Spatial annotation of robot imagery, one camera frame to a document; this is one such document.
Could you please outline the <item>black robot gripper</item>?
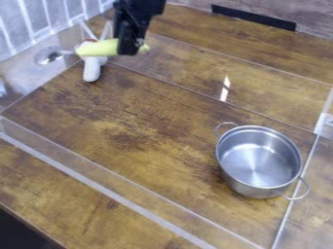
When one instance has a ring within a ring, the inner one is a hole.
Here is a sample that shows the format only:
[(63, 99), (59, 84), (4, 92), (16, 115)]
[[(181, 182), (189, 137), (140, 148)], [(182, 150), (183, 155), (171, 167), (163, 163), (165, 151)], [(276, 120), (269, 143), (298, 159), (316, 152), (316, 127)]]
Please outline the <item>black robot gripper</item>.
[(116, 0), (114, 37), (118, 54), (136, 55), (154, 16), (165, 12), (167, 0)]

